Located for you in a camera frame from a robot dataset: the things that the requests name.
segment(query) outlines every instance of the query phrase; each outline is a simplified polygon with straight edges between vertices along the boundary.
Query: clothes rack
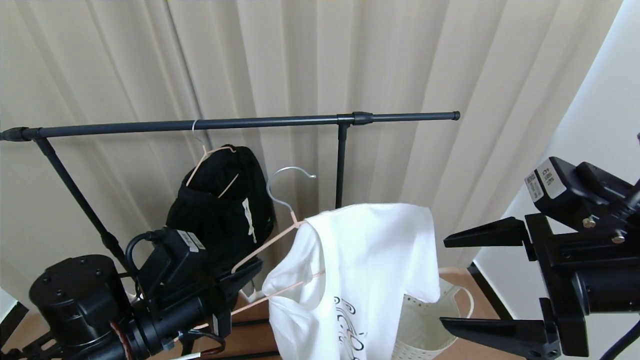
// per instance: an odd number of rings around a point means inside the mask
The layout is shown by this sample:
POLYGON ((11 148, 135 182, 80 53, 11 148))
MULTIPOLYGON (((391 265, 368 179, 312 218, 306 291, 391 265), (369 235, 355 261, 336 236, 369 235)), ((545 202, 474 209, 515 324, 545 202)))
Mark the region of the clothes rack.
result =
MULTIPOLYGON (((213 129, 243 129, 250 127, 278 127, 278 126, 307 126, 307 125, 338 125, 338 159, 335 186, 335 207, 342 206, 342 189, 344 183, 344 160, 346 157, 347 130, 350 126, 362 126, 373 122, 400 122, 423 120, 458 120, 459 111, 448 113, 400 113, 400 114, 372 114, 357 111, 350 114, 338 115, 314 115, 302 117, 262 117, 245 119, 217 119, 198 120, 195 124, 192 120, 159 121, 159 122, 128 122, 114 124, 92 124, 58 127, 14 127, 0 133, 0 141, 28 142, 34 141, 42 153, 47 157, 54 170, 60 176, 71 195, 75 198, 80 208, 89 221, 96 228, 102 243, 116 257, 125 269, 128 269, 125 254, 113 236, 100 221, 92 207, 85 199, 82 191, 77 187, 64 164, 56 154, 49 142, 49 138, 81 135, 103 135, 122 133, 149 133, 157 131, 190 131, 213 129)), ((221 360, 241 360, 256 357, 276 356, 278 352, 265 352, 259 354, 246 354, 242 356, 220 357, 221 360)))

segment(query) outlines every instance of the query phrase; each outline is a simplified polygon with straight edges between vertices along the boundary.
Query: white plastic basket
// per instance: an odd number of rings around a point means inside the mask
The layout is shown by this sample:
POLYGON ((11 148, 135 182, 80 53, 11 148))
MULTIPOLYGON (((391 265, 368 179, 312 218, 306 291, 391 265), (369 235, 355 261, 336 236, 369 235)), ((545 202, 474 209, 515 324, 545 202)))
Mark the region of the white plastic basket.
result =
POLYGON ((467 318, 474 312, 474 298, 466 288, 440 279, 440 300, 428 304, 405 295, 392 360, 433 359, 458 339, 440 323, 441 316, 459 318, 455 296, 464 290, 469 296, 467 318))

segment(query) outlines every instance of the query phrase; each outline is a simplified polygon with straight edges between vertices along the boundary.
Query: t-shirt sleeve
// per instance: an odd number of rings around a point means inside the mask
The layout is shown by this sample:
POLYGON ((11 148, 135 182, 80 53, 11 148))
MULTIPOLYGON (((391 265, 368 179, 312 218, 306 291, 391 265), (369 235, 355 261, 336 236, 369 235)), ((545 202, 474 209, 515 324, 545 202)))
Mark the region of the t-shirt sleeve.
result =
POLYGON ((440 298, 440 278, 436 256, 435 228, 428 208, 419 208, 415 218, 415 241, 406 272, 404 291, 424 302, 437 302, 440 298))

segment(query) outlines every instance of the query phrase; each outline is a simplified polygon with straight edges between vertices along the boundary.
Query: robotic arm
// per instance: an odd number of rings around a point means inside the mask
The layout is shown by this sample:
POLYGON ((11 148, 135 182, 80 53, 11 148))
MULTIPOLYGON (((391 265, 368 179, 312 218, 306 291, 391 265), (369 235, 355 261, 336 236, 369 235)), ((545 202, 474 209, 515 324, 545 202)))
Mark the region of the robotic arm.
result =
MULTIPOLYGON (((551 157, 525 182, 541 213, 525 221, 505 218, 444 242, 524 246, 547 288, 548 297, 540 298, 543 319, 440 320, 455 336, 527 359, 587 357, 585 315, 640 311, 640 181, 632 186, 592 164, 575 167, 551 157), (554 234, 547 217, 576 233, 554 234)), ((640 322, 602 359, 615 358, 639 336, 640 322)))

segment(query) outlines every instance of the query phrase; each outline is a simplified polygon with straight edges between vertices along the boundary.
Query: beige curtain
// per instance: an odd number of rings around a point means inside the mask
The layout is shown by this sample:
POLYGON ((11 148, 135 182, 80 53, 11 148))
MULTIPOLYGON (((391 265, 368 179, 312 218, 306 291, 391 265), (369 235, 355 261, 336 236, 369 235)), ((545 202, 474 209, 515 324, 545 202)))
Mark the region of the beige curtain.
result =
MULTIPOLYGON (((457 122, 349 130, 344 203, 429 206, 441 240, 501 216, 620 3, 2 1, 1 127, 460 110, 457 122)), ((207 137, 211 147, 249 146, 266 174, 288 165, 316 173, 283 174, 274 193, 301 217, 332 209, 335 126, 207 137)), ((122 246, 164 224, 201 155, 188 131, 51 143, 122 246)), ((0 286, 28 305, 47 266, 106 251, 35 144, 1 150, 0 286)), ((280 207, 278 220, 289 225, 280 207)), ((267 267, 291 241, 265 255, 267 267)), ((438 251, 440 266, 467 266, 476 253, 438 251)))

